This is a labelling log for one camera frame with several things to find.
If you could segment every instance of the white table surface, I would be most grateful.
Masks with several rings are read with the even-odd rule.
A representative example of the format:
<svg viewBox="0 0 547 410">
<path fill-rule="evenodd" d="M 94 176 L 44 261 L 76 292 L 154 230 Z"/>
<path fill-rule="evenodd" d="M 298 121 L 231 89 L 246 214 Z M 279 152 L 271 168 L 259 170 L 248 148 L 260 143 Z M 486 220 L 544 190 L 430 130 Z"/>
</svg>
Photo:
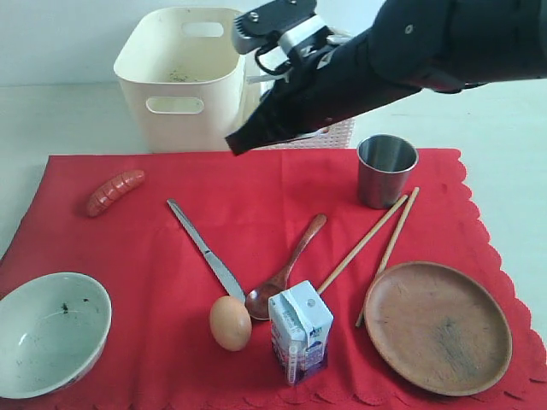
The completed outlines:
<svg viewBox="0 0 547 410">
<path fill-rule="evenodd" d="M 394 133 L 416 147 L 462 151 L 466 184 L 547 340 L 545 81 L 488 85 L 460 95 L 423 91 L 357 118 L 351 146 Z M 38 188 L 48 155 L 147 152 L 116 83 L 0 88 L 0 255 Z"/>
</svg>

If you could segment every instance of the sausage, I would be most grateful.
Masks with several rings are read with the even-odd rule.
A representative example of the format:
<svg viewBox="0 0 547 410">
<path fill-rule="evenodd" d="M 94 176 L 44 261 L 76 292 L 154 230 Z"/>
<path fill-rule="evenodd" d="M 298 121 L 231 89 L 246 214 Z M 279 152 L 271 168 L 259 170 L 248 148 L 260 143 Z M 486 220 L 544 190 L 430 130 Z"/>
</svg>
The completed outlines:
<svg viewBox="0 0 547 410">
<path fill-rule="evenodd" d="M 95 192 L 87 202 L 87 215 L 98 216 L 106 211 L 114 202 L 120 200 L 125 194 L 131 192 L 144 182 L 144 171 L 133 169 L 125 171 L 108 180 Z"/>
</svg>

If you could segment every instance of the chopsticks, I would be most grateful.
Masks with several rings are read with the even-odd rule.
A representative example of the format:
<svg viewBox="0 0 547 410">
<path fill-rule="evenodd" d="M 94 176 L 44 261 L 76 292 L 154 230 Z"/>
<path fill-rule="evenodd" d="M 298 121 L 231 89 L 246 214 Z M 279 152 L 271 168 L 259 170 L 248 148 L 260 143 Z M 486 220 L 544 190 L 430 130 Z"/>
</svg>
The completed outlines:
<svg viewBox="0 0 547 410">
<path fill-rule="evenodd" d="M 413 189 L 412 194 L 410 194 L 409 201 L 404 207 L 403 213 L 401 214 L 401 217 L 399 218 L 399 221 L 397 222 L 397 225 L 395 226 L 395 230 L 391 234 L 390 242 L 387 244 L 387 248 L 385 249 L 384 256 L 382 257 L 382 260 L 379 263 L 378 270 L 376 271 L 376 276 L 378 276 L 380 273 L 382 273 L 382 271 L 384 271 L 385 266 L 387 265 L 387 261 L 390 259 L 391 252 L 393 252 L 393 248 L 395 247 L 395 242 L 399 238 L 399 234 L 401 233 L 401 230 L 403 229 L 404 222 L 407 220 L 410 209 L 412 208 L 412 205 L 414 205 L 416 197 L 418 196 L 418 192 L 420 192 L 420 188 L 416 186 Z M 364 306 L 359 311 L 359 316 L 357 317 L 357 321 L 356 321 L 356 327 L 361 326 L 362 320 L 363 320 L 363 314 L 364 314 Z"/>
<path fill-rule="evenodd" d="M 348 266 L 348 264 L 351 262 L 353 258 L 359 253 L 359 251 L 367 244 L 368 241 L 376 234 L 376 232 L 379 231 L 379 229 L 384 225 L 385 222 L 404 204 L 404 202 L 408 199 L 408 195 L 403 195 L 399 198 L 395 204 L 393 204 L 389 211 L 385 213 L 385 215 L 376 223 L 376 225 L 373 226 L 373 228 L 365 235 L 361 241 L 348 253 L 348 255 L 344 258 L 343 261 L 340 262 L 338 266 L 332 271 L 332 273 L 329 275 L 329 277 L 323 282 L 321 287 L 317 290 L 317 293 L 320 295 L 329 284 L 332 283 L 334 279 L 345 269 L 345 267 Z"/>
</svg>

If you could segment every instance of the basket handle hole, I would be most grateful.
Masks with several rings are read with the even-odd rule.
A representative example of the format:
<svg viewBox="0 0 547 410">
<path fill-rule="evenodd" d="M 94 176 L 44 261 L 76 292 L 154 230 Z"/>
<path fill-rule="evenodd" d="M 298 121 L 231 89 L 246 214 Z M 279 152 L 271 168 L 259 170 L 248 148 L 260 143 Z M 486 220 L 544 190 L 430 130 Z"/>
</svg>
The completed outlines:
<svg viewBox="0 0 547 410">
<path fill-rule="evenodd" d="M 213 21 L 183 23 L 182 32 L 189 37 L 222 37 L 224 26 Z"/>
<path fill-rule="evenodd" d="M 146 108 L 154 114 L 199 114 L 205 105 L 196 97 L 150 97 Z"/>
</svg>

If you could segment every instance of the metal cup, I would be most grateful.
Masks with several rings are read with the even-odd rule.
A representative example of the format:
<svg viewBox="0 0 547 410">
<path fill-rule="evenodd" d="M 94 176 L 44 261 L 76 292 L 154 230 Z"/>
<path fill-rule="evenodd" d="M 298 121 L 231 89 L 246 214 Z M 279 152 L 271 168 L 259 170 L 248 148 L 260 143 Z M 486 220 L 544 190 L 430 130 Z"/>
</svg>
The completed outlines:
<svg viewBox="0 0 547 410">
<path fill-rule="evenodd" d="M 390 208 L 401 197 L 418 151 L 402 138 L 379 134 L 357 145 L 357 195 L 365 206 Z"/>
</svg>

